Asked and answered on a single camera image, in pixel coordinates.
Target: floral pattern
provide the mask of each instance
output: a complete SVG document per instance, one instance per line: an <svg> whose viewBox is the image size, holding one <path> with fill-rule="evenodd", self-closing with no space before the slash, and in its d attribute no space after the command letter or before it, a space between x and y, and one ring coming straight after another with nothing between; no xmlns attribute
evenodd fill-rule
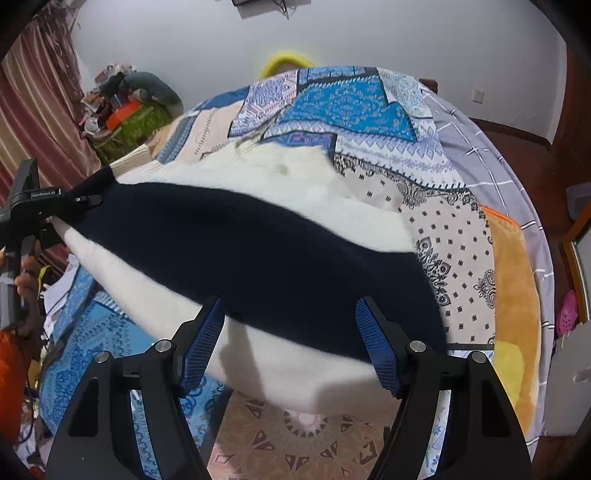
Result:
<svg viewBox="0 0 591 480"><path fill-rule="evenodd" d="M355 171L355 168L361 168L363 175L366 177L374 174L380 174L396 183L398 190L402 194L404 205L410 209L418 207L425 203L427 199L432 197L444 198L448 205L455 205L461 202L462 205L469 205L472 212L479 212L479 217L485 219L484 213L480 210L478 201L474 194L465 188L456 190L435 190L428 189L424 186L406 178L403 174L392 171L389 168L374 165L370 162L358 160L355 157L344 154L335 154L334 164L337 171L344 175L347 168Z"/></svg>
<svg viewBox="0 0 591 480"><path fill-rule="evenodd" d="M478 296L486 300L486 304L489 308L495 308L495 272L493 270L487 270L484 277L479 278L476 285L473 286L474 290L478 291Z"/></svg>
<svg viewBox="0 0 591 480"><path fill-rule="evenodd" d="M417 242L417 255L423 264L429 282L431 282L437 303L440 307L449 305L452 301L445 289L447 286L445 279L452 269L451 266L438 258L439 254L433 253L430 237L422 238Z"/></svg>

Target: black device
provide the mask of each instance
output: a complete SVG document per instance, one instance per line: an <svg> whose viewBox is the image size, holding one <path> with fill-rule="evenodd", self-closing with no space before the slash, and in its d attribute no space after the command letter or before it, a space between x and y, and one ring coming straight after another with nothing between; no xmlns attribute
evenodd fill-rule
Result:
<svg viewBox="0 0 591 480"><path fill-rule="evenodd" d="M130 390L141 390L148 432L163 480L210 480L178 399L199 385L222 330L220 298L210 299L171 340L145 353L99 352L59 425L47 480L147 480L132 421ZM434 480L528 480L531 462L509 398L482 352L439 354L410 342L369 297L355 311L382 386L402 399L371 480L416 480L431 436L440 390L452 400Z"/></svg>
<svg viewBox="0 0 591 480"><path fill-rule="evenodd" d="M73 197L60 187L40 188L37 159L23 160L8 200L0 209L0 247L6 260L0 270L0 329L13 329L24 321L25 308L14 280L21 272L21 256L33 253L35 240L42 249L61 241L51 223L52 215L84 211L101 202L99 195Z"/></svg>

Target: sweater sleeve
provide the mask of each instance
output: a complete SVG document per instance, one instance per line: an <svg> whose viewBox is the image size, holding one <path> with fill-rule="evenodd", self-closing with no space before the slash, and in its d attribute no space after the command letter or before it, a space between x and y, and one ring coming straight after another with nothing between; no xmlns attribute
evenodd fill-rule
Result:
<svg viewBox="0 0 591 480"><path fill-rule="evenodd" d="M9 333L0 332L0 436L8 443L18 439L26 380L17 340Z"/></svg>

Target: metal screw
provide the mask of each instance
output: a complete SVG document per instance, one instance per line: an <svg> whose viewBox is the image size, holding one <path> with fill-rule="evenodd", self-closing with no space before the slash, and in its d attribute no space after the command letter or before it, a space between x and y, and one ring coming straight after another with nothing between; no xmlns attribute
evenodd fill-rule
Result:
<svg viewBox="0 0 591 480"><path fill-rule="evenodd" d="M103 350L95 355L95 362L101 364L109 359L109 352Z"/></svg>
<svg viewBox="0 0 591 480"><path fill-rule="evenodd" d="M156 347L154 348L158 352L167 352L168 350L170 350L170 347L172 347L172 345L173 344L170 342L170 340L160 340L158 343L156 343Z"/></svg>
<svg viewBox="0 0 591 480"><path fill-rule="evenodd" d="M486 362L486 355L482 352L472 352L472 360L477 364L483 364Z"/></svg>
<svg viewBox="0 0 591 480"><path fill-rule="evenodd" d="M421 340L413 340L412 342L410 342L410 349L413 352L421 353L424 352L427 349L427 347L424 343L422 343Z"/></svg>

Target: white paper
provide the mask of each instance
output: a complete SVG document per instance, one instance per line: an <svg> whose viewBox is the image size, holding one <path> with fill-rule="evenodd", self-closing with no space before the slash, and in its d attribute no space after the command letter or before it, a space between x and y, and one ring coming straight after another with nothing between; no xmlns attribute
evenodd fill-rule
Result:
<svg viewBox="0 0 591 480"><path fill-rule="evenodd" d="M57 308L63 307L63 305L58 305L67 297L67 293L72 288L79 267L80 262L78 259L70 254L68 256L68 266L64 274L43 292L43 303L47 316L54 313Z"/></svg>
<svg viewBox="0 0 591 480"><path fill-rule="evenodd" d="M53 329L56 326L57 319L60 317L62 308L66 306L67 298L68 296L64 295L64 297L53 307L52 312L45 317L45 322L43 322L43 330L44 335L47 336L47 340L49 340L51 334L53 333Z"/></svg>

